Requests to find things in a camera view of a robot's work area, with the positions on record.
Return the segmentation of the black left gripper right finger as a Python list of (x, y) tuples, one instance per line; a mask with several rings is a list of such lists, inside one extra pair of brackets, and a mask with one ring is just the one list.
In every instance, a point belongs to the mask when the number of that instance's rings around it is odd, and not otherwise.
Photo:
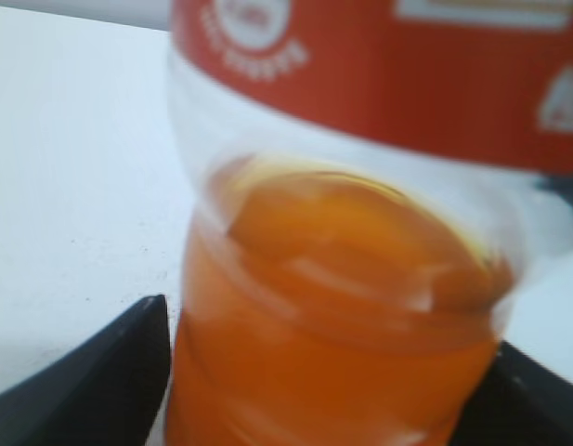
[(573, 445), (573, 385), (504, 342), (457, 425), (466, 446)]

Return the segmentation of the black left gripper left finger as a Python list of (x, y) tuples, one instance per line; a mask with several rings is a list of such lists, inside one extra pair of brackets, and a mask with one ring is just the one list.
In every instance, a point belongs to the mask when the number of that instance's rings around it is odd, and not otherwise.
[(169, 378), (164, 295), (0, 394), (0, 445), (143, 445)]

